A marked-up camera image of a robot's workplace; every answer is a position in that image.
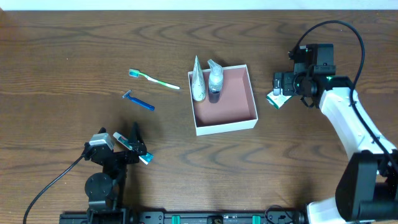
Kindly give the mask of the small teal white toothpaste tube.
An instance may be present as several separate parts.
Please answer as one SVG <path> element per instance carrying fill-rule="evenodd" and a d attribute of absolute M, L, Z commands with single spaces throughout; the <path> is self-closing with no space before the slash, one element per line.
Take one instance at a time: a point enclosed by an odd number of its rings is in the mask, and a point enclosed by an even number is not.
<path fill-rule="evenodd" d="M 121 135 L 118 132 L 115 132 L 113 134 L 113 137 L 119 142 L 121 143 L 124 147 L 128 148 L 130 151 L 133 151 L 133 147 L 129 145 L 128 143 L 128 139 L 125 138 L 123 135 Z M 151 162 L 151 160 L 154 158 L 154 156 L 147 152 L 145 155 L 143 156 L 139 156 L 139 159 L 145 164 L 148 165 L 148 163 Z"/>

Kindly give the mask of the green white soap box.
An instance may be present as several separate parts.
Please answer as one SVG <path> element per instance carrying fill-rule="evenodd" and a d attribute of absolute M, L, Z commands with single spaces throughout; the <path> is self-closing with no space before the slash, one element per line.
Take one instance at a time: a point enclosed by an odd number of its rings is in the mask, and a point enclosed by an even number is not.
<path fill-rule="evenodd" d="M 280 109 L 289 99 L 291 96 L 284 96 L 284 95 L 277 95 L 275 96 L 273 92 L 270 92 L 266 99 L 268 102 L 275 107 L 277 110 Z"/>

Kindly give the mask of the clear bottle dark blue cap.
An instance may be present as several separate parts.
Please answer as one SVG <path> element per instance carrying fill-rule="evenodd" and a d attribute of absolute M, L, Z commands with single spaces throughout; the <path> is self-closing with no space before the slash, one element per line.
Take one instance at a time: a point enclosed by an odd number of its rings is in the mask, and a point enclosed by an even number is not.
<path fill-rule="evenodd" d="M 212 59 L 208 60 L 210 74 L 208 77 L 209 102 L 217 103 L 220 100 L 223 87 L 223 67 L 218 65 Z"/>

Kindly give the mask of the white squeeze tube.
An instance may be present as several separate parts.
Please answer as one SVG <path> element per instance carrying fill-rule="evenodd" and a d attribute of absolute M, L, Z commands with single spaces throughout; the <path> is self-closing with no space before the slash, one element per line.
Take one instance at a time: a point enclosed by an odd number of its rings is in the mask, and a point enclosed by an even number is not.
<path fill-rule="evenodd" d="M 193 67 L 191 92 L 192 99 L 195 101 L 203 101 L 206 98 L 205 79 L 197 55 L 195 56 L 195 63 Z"/>

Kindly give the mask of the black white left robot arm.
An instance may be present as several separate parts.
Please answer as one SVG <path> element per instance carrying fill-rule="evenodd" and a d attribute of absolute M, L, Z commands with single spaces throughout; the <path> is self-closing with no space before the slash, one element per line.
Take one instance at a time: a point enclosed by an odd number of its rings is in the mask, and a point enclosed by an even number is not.
<path fill-rule="evenodd" d="M 89 210 L 92 212 L 119 210 L 123 207 L 127 166 L 138 163 L 139 157 L 147 153 L 137 123 L 133 123 L 129 137 L 123 137 L 122 141 L 127 149 L 115 152 L 113 138 L 105 128 L 101 128 L 99 133 L 85 143 L 83 158 L 103 168 L 101 172 L 89 177 L 85 184 Z"/>

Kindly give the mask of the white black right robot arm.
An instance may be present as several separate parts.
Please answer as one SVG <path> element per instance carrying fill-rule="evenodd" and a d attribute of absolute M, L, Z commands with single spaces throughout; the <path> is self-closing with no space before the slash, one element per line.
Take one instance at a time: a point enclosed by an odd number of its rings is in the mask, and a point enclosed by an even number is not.
<path fill-rule="evenodd" d="M 364 223 L 397 219 L 397 148 L 372 122 L 348 77 L 277 72 L 271 100 L 312 97 L 348 156 L 332 198 L 307 205 L 308 223 Z"/>

